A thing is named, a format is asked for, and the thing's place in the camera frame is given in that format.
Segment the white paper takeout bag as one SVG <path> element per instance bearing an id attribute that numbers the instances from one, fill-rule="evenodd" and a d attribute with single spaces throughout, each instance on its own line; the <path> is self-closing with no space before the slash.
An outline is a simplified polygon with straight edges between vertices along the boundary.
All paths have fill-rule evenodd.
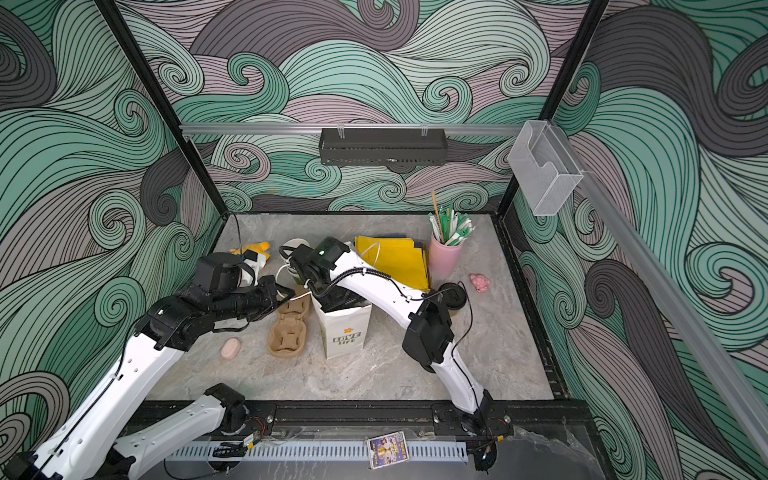
<path id="1" fill-rule="evenodd" d="M 290 275 L 305 292 L 310 293 L 316 312 L 325 358 L 332 359 L 363 349 L 372 312 L 372 304 L 353 291 L 339 285 L 323 298 L 316 298 L 299 282 L 298 274 L 289 266 L 290 252 L 299 245 L 309 245 L 304 239 L 292 239 L 279 248 L 280 256 Z"/>

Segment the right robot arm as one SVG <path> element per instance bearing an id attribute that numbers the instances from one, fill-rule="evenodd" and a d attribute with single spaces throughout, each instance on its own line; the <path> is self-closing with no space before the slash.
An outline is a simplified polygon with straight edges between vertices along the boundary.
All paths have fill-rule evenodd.
<path id="1" fill-rule="evenodd" d="M 486 415 L 492 397 L 460 356 L 443 293 L 404 285 L 334 237 L 323 239 L 315 248 L 302 244 L 283 251 L 315 299 L 346 289 L 395 320 L 405 331 L 402 349 L 423 369 L 437 375 L 464 428 L 474 435 L 489 432 Z"/>

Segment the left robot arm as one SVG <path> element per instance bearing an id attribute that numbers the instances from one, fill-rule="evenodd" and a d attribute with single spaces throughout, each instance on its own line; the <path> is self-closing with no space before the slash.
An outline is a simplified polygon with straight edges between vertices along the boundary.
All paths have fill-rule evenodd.
<path id="1" fill-rule="evenodd" d="M 244 432 L 245 398 L 219 383 L 190 405 L 128 437 L 122 431 L 148 393 L 218 322 L 259 321 L 294 295 L 259 277 L 254 253 L 200 258 L 193 279 L 157 300 L 129 331 L 119 360 L 62 427 L 34 450 L 14 455 L 9 479 L 137 479 L 185 442 L 210 432 Z"/>

